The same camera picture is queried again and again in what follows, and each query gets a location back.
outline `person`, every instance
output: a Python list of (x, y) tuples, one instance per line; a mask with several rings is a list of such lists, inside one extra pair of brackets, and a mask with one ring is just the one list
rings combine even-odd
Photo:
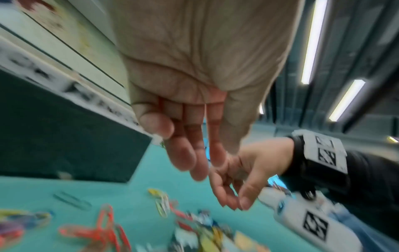
[[(197, 181), (209, 175), (222, 206), (248, 210), (269, 177), (284, 177), (295, 166), (290, 138), (240, 143), (285, 64), (303, 6), (304, 0), (113, 0), (108, 6), (140, 125), (164, 139), (179, 170)], [(399, 168), (348, 154), (349, 192), (331, 191), (331, 197), (353, 205), (358, 217), (365, 213), (361, 206), (368, 207), (374, 218), (360, 219), (384, 230), (397, 221)], [(388, 229), (383, 232), (398, 236)]]

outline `ceiling light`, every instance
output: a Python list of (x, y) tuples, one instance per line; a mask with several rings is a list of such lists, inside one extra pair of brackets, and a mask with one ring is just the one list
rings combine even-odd
[(399, 143), (398, 139), (396, 139), (395, 137), (388, 137), (388, 140), (391, 140), (395, 144)]
[(328, 0), (316, 0), (315, 9), (313, 10), (312, 24), (310, 25), (310, 34), (308, 47), (306, 49), (305, 63), (303, 65), (302, 72), (302, 84), (310, 83), (310, 76), (312, 74), (313, 65), (315, 62), (317, 46), (320, 40), (321, 27), (323, 26), (323, 20), (325, 10), (327, 8)]
[(352, 82), (352, 85), (350, 85), (350, 88), (348, 91), (346, 91), (344, 97), (342, 97), (340, 103), (335, 107), (334, 111), (330, 115), (330, 120), (333, 122), (338, 121), (338, 119), (341, 117), (342, 113), (346, 110), (346, 108), (349, 106), (349, 104), (353, 101), (353, 99), (356, 97), (356, 95), (359, 93), (359, 91), (362, 89), (363, 85), (366, 82), (364, 80), (354, 80)]
[(263, 107), (262, 107), (262, 104), (261, 104), (261, 105), (259, 105), (259, 113), (260, 113), (261, 115), (263, 115), (263, 114), (264, 114), (264, 112), (263, 112)]

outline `pile of paper clips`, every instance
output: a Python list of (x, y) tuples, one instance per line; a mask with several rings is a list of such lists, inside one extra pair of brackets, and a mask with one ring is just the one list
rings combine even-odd
[(65, 237), (88, 239), (89, 244), (82, 252), (104, 252), (111, 247), (114, 247), (117, 252), (130, 252), (132, 250), (125, 231), (121, 225), (114, 222), (113, 209), (110, 205), (104, 205), (101, 208), (97, 224), (94, 228), (79, 225), (65, 225), (59, 228), (59, 233)]
[(0, 210), (0, 249), (18, 243), (26, 230), (44, 227), (50, 223), (53, 213), (30, 213), (21, 210)]

